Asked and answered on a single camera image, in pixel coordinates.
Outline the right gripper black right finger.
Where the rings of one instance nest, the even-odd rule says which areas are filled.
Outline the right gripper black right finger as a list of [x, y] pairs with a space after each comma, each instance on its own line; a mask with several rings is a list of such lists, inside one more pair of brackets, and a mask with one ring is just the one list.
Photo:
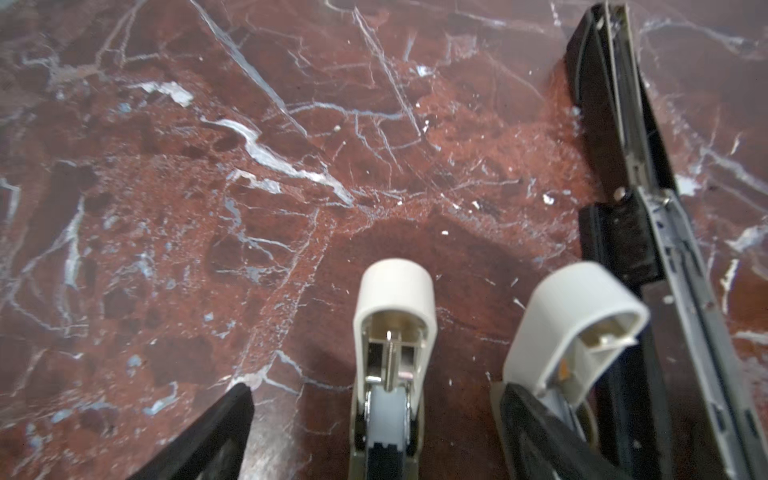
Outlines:
[[497, 431], [511, 479], [627, 479], [587, 443], [561, 392], [537, 397], [515, 383], [497, 384]]

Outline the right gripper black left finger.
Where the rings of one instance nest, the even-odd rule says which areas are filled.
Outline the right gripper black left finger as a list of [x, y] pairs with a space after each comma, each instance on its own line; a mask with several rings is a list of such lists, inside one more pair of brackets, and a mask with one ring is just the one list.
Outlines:
[[237, 383], [133, 479], [237, 479], [254, 415], [251, 389]]

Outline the white mini stapler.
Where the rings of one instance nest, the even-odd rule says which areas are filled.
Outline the white mini stapler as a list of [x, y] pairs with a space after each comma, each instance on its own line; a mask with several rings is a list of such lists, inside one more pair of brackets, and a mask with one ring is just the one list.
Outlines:
[[534, 289], [492, 387], [494, 419], [502, 444], [511, 446], [501, 418], [506, 386], [522, 386], [534, 403], [554, 414], [593, 448], [600, 444], [587, 399], [596, 382], [650, 319], [648, 307], [605, 267], [581, 261], [563, 267]]
[[424, 382], [437, 334], [425, 268], [390, 258], [365, 270], [353, 318], [349, 478], [418, 478]]

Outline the black stapler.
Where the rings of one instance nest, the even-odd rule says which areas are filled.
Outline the black stapler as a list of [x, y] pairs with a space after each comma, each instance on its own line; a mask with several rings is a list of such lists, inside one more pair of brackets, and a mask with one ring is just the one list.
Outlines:
[[647, 98], [628, 9], [588, 7], [565, 54], [605, 198], [579, 213], [583, 257], [650, 311], [598, 380], [602, 454], [636, 479], [763, 479], [767, 439]]

